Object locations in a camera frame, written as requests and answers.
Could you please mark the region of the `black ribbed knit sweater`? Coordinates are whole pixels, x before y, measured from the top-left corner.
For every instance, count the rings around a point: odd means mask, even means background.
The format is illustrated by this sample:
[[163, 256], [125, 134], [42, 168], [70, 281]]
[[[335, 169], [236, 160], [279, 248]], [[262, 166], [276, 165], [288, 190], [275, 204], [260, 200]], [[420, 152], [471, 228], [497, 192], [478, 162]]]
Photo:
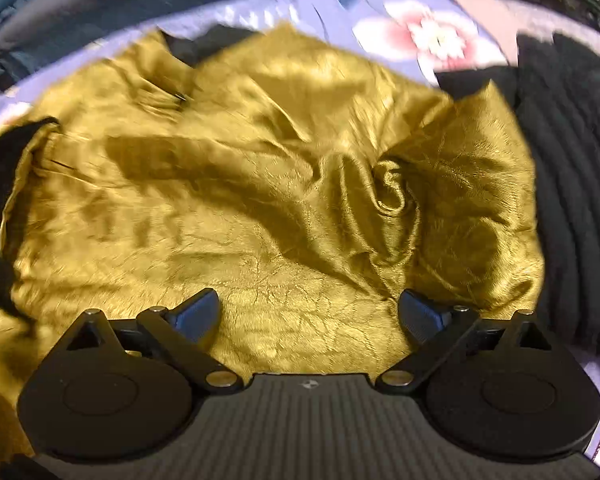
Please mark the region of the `black ribbed knit sweater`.
[[540, 318], [600, 355], [600, 56], [562, 34], [517, 46], [516, 66], [440, 72], [439, 86], [464, 98], [493, 81], [513, 107], [536, 168]]

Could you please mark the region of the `pink fuzzy blanket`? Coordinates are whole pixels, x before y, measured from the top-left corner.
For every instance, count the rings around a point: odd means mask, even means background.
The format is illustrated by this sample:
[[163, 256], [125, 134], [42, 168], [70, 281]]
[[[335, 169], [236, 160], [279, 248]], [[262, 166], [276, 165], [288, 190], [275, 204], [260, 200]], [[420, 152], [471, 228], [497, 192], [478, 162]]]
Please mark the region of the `pink fuzzy blanket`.
[[[542, 40], [561, 32], [600, 56], [600, 33], [562, 14], [520, 0], [454, 0], [498, 43], [509, 63], [517, 62], [516, 36], [522, 32]], [[600, 392], [600, 356], [573, 352]], [[600, 422], [586, 455], [600, 466]]]

